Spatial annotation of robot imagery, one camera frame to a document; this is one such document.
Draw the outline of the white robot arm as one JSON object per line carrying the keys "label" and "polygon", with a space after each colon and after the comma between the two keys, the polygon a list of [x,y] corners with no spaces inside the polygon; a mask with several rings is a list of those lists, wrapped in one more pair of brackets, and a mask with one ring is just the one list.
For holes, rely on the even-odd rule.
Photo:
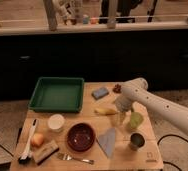
{"label": "white robot arm", "polygon": [[148,82],[136,78],[121,84],[121,94],[114,104],[120,112],[127,112],[133,102],[138,102],[160,114],[164,119],[188,135],[188,108],[147,91]]}

